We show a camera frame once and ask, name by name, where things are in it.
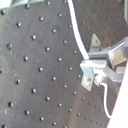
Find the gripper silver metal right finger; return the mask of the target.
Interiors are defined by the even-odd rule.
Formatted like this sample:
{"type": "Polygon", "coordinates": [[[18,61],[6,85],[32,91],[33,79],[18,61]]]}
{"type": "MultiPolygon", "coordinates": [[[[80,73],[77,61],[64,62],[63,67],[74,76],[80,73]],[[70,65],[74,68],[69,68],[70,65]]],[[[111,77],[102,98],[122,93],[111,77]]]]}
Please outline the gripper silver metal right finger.
{"type": "Polygon", "coordinates": [[[128,60],[128,37],[121,39],[111,47],[103,48],[101,41],[93,33],[88,54],[90,59],[106,59],[109,67],[113,69],[116,65],[128,60]]]}

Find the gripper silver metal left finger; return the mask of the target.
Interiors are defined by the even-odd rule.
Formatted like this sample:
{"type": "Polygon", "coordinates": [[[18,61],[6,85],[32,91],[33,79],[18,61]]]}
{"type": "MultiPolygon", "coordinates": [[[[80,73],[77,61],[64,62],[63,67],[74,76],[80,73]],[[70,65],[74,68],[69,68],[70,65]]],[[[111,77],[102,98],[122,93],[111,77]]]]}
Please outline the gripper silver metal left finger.
{"type": "Polygon", "coordinates": [[[100,87],[107,84],[106,79],[112,82],[121,83],[125,73],[125,67],[111,69],[106,60],[83,60],[80,64],[83,72],[81,85],[88,91],[92,90],[92,85],[100,87]]]}

